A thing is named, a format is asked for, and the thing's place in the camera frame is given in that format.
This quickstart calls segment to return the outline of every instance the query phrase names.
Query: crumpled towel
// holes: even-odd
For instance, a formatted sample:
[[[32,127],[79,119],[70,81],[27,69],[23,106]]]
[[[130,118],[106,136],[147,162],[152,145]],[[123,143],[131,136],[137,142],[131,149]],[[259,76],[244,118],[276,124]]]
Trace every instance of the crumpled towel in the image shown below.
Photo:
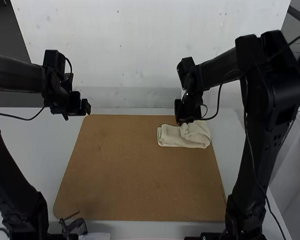
[[[205,149],[211,143],[206,121],[196,120],[181,126],[163,124],[157,128],[157,141],[161,147],[185,147]]]

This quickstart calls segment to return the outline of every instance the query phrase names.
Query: white table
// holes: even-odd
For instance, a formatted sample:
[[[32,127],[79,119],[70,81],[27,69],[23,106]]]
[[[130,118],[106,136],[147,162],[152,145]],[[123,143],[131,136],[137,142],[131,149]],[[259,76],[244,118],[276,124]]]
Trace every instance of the white table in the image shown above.
[[[1,112],[18,116],[32,116],[37,108],[1,108]],[[94,109],[95,114],[173,115],[173,109]],[[71,117],[65,122],[62,116],[53,116],[48,109],[33,121],[24,122],[0,117],[0,128],[7,148],[28,181],[45,197],[48,205],[51,233],[60,233],[53,215],[56,199],[67,164],[75,146],[83,117]],[[245,140],[244,130],[231,109],[221,109],[218,116],[208,122],[215,157],[223,188],[229,195],[235,184]],[[285,223],[270,190],[267,196],[271,208],[291,240]],[[169,238],[183,239],[199,236],[201,232],[221,232],[223,223],[215,222],[138,222],[138,221],[88,221],[90,232],[111,233],[111,239]],[[281,240],[280,231],[267,212],[263,232],[268,240]]]

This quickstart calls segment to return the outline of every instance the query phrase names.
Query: cable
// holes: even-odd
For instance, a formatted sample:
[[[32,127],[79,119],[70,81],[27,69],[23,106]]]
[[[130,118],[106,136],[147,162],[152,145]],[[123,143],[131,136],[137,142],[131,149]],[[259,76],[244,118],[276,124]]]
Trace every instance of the cable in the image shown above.
[[[250,153],[251,153],[253,178],[254,178],[254,181],[255,181],[256,185],[258,186],[258,188],[260,189],[260,191],[262,192],[262,194],[263,194],[263,196],[265,198],[266,204],[268,206],[269,213],[271,214],[271,216],[275,220],[277,226],[279,227],[279,230],[281,232],[281,235],[282,235],[283,239],[286,240],[286,236],[284,234],[284,231],[282,230],[280,222],[278,221],[276,215],[271,210],[271,206],[270,206],[270,203],[269,203],[269,199],[267,197],[267,193],[265,192],[265,190],[263,189],[263,187],[260,185],[260,183],[258,181],[258,178],[257,178],[254,154],[253,154],[253,151],[252,151],[252,146],[251,146],[251,143],[250,143],[250,139],[249,139],[249,135],[248,135],[248,130],[247,130],[246,104],[247,104],[247,101],[248,101],[248,81],[247,81],[247,78],[245,78],[245,80],[246,80],[246,96],[245,96],[245,103],[244,103],[244,106],[243,106],[243,125],[244,125],[244,131],[245,131],[246,139],[247,139],[247,142],[248,142],[248,145],[249,145],[249,149],[250,149]]]
[[[205,114],[204,114],[201,118],[194,117],[194,116],[189,116],[189,117],[187,117],[186,119],[184,119],[184,120],[181,122],[181,124],[183,124],[183,123],[185,123],[185,122],[187,122],[187,121],[189,121],[189,120],[201,120],[201,121],[207,121],[207,120],[214,119],[214,118],[218,115],[218,113],[219,113],[220,95],[221,95],[221,88],[222,88],[222,85],[224,84],[224,82],[226,81],[226,79],[227,79],[231,74],[233,74],[233,73],[235,73],[235,72],[240,72],[240,73],[242,73],[242,71],[239,70],[239,69],[233,69],[233,70],[228,71],[228,72],[223,76],[223,78],[222,78],[222,80],[221,80],[221,83],[220,83],[220,86],[219,86],[219,90],[218,90],[216,112],[215,112],[215,114],[214,114],[213,116],[210,116],[210,117],[205,118],[205,116],[206,116],[207,113],[208,113],[208,107],[207,107],[207,105],[202,104],[201,106],[205,106],[206,112],[205,112]],[[178,107],[178,110],[176,111],[176,117],[179,116],[179,109],[180,109],[180,107],[181,107],[181,104],[180,104],[180,106]]]
[[[205,114],[202,117],[189,116],[189,117],[185,118],[183,121],[181,121],[180,125],[182,125],[183,123],[186,123],[189,120],[194,120],[194,121],[195,120],[202,120],[202,118],[204,118],[207,115],[207,113],[208,113],[208,106],[205,105],[205,104],[202,104],[200,106],[203,106],[206,109],[205,110]],[[178,107],[178,110],[176,111],[176,115],[177,116],[179,115],[179,109],[180,109],[180,106]]]
[[[6,236],[9,238],[9,232],[6,228],[0,227],[0,232],[4,232],[6,234]]]
[[[207,120],[211,120],[211,119],[214,119],[218,113],[219,113],[219,105],[220,105],[220,94],[221,94],[221,88],[222,88],[222,85],[224,84],[225,80],[233,73],[235,72],[240,72],[242,73],[241,70],[239,69],[233,69],[231,71],[228,71],[228,73],[226,75],[223,76],[222,80],[221,80],[221,84],[219,86],[219,91],[218,91],[218,99],[217,99],[217,104],[216,104],[216,111],[215,111],[215,114],[213,116],[210,116],[210,117],[207,117],[207,118],[201,118],[201,120],[203,121],[207,121]]]
[[[71,65],[71,62],[70,62],[70,60],[66,57],[65,58],[65,60],[68,62],[68,64],[69,64],[69,67],[70,67],[70,75],[69,75],[69,77],[68,77],[68,79],[67,80],[70,80],[70,78],[71,78],[71,74],[72,74],[72,65]]]
[[[275,54],[273,54],[271,57],[269,57],[268,62],[270,62],[276,56],[282,54],[285,50],[287,50],[292,44],[294,44],[299,39],[300,39],[300,35],[297,36],[295,39],[293,39],[291,42],[289,42],[285,47],[281,48],[279,51],[277,51]]]
[[[226,234],[226,232],[227,232],[227,228],[225,228],[225,229],[222,231],[222,233],[220,234],[220,237],[219,237],[218,240],[221,240],[221,238]]]
[[[45,107],[42,107],[41,110],[36,115],[34,115],[33,117],[31,117],[31,118],[23,118],[23,117],[20,117],[20,116],[14,116],[14,115],[5,114],[5,113],[0,113],[0,116],[9,117],[9,118],[13,118],[13,119],[19,119],[19,120],[23,120],[23,121],[31,121],[31,120],[35,119],[36,117],[38,117],[38,115],[44,109],[45,109]]]

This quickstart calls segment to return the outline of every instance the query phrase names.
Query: cork mat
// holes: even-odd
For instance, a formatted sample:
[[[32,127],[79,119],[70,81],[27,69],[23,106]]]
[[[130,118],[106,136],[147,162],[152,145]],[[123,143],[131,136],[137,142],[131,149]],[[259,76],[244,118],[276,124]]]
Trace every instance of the cork mat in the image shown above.
[[[226,201],[213,146],[161,147],[174,116],[84,119],[53,213],[86,220],[223,222]]]

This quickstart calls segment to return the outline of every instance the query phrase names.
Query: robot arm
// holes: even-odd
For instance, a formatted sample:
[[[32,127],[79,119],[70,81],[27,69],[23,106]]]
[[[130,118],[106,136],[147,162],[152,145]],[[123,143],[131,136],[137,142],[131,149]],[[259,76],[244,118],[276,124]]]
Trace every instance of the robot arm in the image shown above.
[[[72,91],[73,73],[65,74],[66,58],[57,50],[46,50],[43,65],[29,64],[0,55],[0,91],[41,93],[43,105],[52,114],[85,116],[91,106]],[[43,195],[23,176],[10,155],[0,131],[0,212],[2,224],[14,240],[77,240],[70,234],[75,225],[63,223],[63,234],[48,234],[48,207]]]
[[[246,138],[238,177],[227,199],[225,239],[264,239],[265,193],[300,106],[300,69],[287,46],[280,31],[246,35],[235,40],[235,48],[212,60],[195,65],[188,57],[177,66],[186,90],[182,101],[175,101],[179,124],[201,119],[204,91],[240,80]]]

